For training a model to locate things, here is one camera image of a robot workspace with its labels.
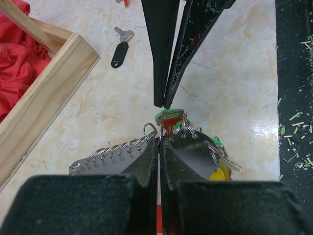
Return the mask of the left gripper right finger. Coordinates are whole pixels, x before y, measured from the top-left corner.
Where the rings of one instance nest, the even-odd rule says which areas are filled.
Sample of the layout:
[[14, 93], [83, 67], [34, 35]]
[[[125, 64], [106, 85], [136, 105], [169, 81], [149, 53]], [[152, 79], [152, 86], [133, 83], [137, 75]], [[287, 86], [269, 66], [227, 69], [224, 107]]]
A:
[[165, 235], [310, 235], [313, 227], [290, 188], [275, 181], [211, 182], [164, 138], [160, 145]]

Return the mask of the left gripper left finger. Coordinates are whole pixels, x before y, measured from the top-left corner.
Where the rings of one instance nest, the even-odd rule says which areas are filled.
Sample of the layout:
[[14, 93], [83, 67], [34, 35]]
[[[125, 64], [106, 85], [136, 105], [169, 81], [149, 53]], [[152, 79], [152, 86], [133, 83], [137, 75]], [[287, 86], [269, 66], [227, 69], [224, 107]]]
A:
[[41, 175], [18, 191], [3, 235], [154, 235], [157, 143], [116, 174]]

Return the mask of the key with black tag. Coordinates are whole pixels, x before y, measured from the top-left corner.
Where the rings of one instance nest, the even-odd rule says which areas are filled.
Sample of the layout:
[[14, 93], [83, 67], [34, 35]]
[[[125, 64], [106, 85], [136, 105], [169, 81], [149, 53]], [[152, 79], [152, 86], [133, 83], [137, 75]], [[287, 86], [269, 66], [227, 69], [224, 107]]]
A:
[[111, 66], [116, 69], [123, 64], [129, 48], [128, 41], [130, 41], [135, 36], [135, 34], [132, 30], [124, 31], [117, 26], [114, 28], [114, 30], [118, 33], [120, 40], [120, 43], [117, 45], [111, 61]]

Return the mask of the grey key organiser plate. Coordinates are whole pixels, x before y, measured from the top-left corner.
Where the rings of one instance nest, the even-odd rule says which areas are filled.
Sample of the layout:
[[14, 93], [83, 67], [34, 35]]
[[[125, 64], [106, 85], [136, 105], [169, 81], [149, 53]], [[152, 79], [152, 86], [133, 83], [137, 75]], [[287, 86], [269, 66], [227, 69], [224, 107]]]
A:
[[145, 181], [150, 161], [156, 159], [171, 184], [180, 180], [209, 180], [216, 165], [204, 141], [211, 139], [185, 120], [174, 133], [164, 136], [161, 144], [157, 143], [156, 131], [152, 131], [139, 139], [98, 149], [72, 163], [69, 175], [122, 173]]

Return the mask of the key with green tag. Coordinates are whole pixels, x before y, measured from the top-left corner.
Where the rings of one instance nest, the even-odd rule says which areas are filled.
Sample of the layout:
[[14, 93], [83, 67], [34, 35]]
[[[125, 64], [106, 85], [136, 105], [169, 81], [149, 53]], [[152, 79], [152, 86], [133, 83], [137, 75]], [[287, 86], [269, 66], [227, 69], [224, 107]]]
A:
[[155, 116], [155, 122], [161, 121], [162, 117], [164, 118], [164, 120], [179, 117], [181, 112], [182, 112], [182, 109], [174, 109], [174, 108], [163, 110]]

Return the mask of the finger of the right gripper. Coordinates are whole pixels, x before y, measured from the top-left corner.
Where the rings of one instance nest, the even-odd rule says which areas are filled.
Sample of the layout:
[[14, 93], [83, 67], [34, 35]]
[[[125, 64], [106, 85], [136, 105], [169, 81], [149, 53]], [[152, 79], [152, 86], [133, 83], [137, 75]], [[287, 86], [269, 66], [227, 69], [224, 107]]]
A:
[[179, 10], [178, 0], [142, 0], [152, 58], [154, 105], [161, 107], [166, 90]]
[[188, 0], [186, 2], [163, 100], [166, 109], [172, 105], [187, 66], [213, 25], [221, 13], [234, 3], [235, 0]]

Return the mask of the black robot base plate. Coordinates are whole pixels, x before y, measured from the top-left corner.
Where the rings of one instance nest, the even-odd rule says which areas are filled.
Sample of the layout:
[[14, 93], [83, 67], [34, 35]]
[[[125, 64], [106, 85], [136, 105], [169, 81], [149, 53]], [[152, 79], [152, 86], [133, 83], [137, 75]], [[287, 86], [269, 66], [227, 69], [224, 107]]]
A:
[[313, 2], [278, 0], [279, 156], [281, 180], [302, 203], [313, 201]]

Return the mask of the key with red tag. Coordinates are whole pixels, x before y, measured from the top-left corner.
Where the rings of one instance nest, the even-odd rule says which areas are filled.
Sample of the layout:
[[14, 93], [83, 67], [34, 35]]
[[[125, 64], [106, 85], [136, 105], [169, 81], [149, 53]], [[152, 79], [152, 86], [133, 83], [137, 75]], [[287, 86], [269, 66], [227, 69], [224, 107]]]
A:
[[179, 117], [166, 119], [161, 118], [161, 121], [156, 122], [157, 126], [163, 127], [163, 134], [164, 135], [170, 135], [174, 133], [174, 131], [181, 125], [182, 118], [183, 118], [184, 110], [182, 109], [182, 112]]

